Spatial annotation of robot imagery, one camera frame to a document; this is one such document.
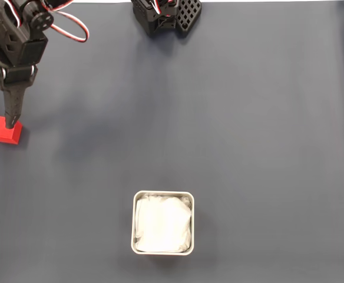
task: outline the white cloth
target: white cloth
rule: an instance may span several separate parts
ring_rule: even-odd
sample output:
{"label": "white cloth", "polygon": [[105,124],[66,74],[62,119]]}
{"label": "white cloth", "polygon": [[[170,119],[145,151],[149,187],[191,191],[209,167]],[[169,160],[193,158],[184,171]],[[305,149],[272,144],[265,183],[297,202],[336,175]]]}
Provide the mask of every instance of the white cloth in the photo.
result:
{"label": "white cloth", "polygon": [[135,247],[143,252],[184,252],[190,247],[189,198],[143,196],[135,211]]}

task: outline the red block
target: red block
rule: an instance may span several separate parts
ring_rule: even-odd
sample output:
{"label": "red block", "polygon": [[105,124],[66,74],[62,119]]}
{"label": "red block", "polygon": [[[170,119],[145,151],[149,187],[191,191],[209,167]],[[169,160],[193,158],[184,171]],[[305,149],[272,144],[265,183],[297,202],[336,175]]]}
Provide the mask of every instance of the red block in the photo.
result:
{"label": "red block", "polygon": [[18,121],[16,122],[14,128],[6,128],[5,117],[0,116],[0,143],[18,144],[22,128],[23,125]]}

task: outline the cable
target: cable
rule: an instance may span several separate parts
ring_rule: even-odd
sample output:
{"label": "cable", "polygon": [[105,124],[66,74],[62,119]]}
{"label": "cable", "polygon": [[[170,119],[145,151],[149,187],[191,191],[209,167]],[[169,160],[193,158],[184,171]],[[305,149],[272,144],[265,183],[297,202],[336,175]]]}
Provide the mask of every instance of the cable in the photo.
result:
{"label": "cable", "polygon": [[158,0],[153,0],[154,2],[151,2],[151,5],[154,7],[156,13],[158,13],[158,15],[160,15],[160,7],[159,7],[159,3]]}
{"label": "cable", "polygon": [[14,5],[11,3],[11,0],[4,0],[4,1],[5,1],[5,2],[7,3],[7,5],[9,6],[9,8],[10,8],[12,14],[14,15],[14,17],[15,17],[15,19],[16,19],[16,23],[17,23],[16,27],[19,28],[19,27],[21,26],[21,21],[20,21],[20,17],[19,17],[18,12],[16,11]]}
{"label": "cable", "polygon": [[58,31],[60,34],[64,35],[65,37],[71,38],[72,40],[78,41],[78,42],[86,42],[89,38],[90,38],[90,31],[88,30],[88,28],[85,26],[85,24],[78,19],[77,17],[70,15],[68,13],[65,12],[61,12],[61,11],[57,11],[58,14],[76,22],[84,31],[85,33],[85,38],[82,37],[77,37],[75,35],[70,34],[69,32],[65,31],[64,29],[56,26],[56,25],[52,25],[51,28],[54,29],[55,31]]}
{"label": "cable", "polygon": [[86,25],[80,20],[78,19],[77,17],[73,16],[73,15],[70,15],[68,13],[65,13],[65,12],[61,12],[60,10],[63,9],[63,8],[66,8],[68,5],[72,4],[74,0],[70,0],[68,2],[66,2],[65,4],[63,5],[60,5],[56,8],[53,8],[51,7],[50,5],[48,5],[45,0],[42,0],[41,3],[42,3],[42,6],[47,10],[47,11],[50,11],[50,12],[56,12],[72,21],[74,21],[76,24],[78,24],[84,31],[85,33],[85,38],[81,38],[81,37],[77,37],[73,34],[70,34],[69,32],[65,31],[64,29],[60,28],[59,26],[57,25],[54,25],[52,24],[51,25],[51,28],[54,29],[55,31],[59,32],[60,34],[64,35],[65,37],[67,38],[70,38],[72,40],[75,40],[75,41],[78,41],[78,42],[86,42],[89,38],[90,38],[90,31],[88,30],[88,28],[86,27]]}
{"label": "cable", "polygon": [[7,78],[6,69],[2,68],[2,72],[3,72],[3,80],[5,80]]}

